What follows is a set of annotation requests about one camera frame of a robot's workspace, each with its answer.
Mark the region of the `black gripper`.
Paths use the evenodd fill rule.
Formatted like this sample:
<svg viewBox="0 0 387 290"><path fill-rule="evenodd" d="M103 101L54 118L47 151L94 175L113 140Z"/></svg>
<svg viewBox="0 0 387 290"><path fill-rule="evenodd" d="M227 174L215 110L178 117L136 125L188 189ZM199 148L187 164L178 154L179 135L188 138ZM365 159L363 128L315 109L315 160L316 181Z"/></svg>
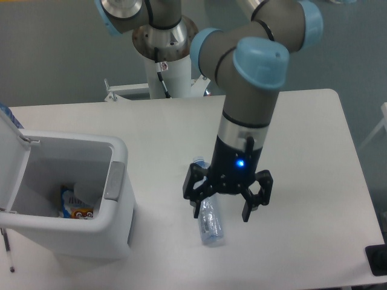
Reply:
<svg viewBox="0 0 387 290"><path fill-rule="evenodd" d="M197 163L189 165L183 183L183 198L189 200L193 207L193 217L198 218L201 202L215 194L237 195L245 199L242 219L249 221L252 211L260 205L270 202L273 188L273 177L269 170L255 173L261 155L261 148L255 149L255 141L249 136L243 139L241 149L227 145L220 137L216 138L215 148L209 168ZM253 193L250 186L257 182L260 185L258 193Z"/></svg>

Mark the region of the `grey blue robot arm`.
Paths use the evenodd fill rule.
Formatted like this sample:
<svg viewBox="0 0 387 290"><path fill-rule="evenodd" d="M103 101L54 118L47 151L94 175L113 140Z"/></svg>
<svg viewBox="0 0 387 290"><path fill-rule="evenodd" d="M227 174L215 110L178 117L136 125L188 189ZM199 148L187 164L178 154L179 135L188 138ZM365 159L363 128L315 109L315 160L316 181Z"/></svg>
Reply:
<svg viewBox="0 0 387 290"><path fill-rule="evenodd" d="M151 59L172 61L189 47L191 62L226 95L210 166L191 164L183 196L198 217L201 203L215 193L242 195L242 218L267 205L273 187L268 170L257 165L290 53L318 43L324 21L311 1L248 1L250 22L232 31L201 30L191 39L151 46Z"/></svg>

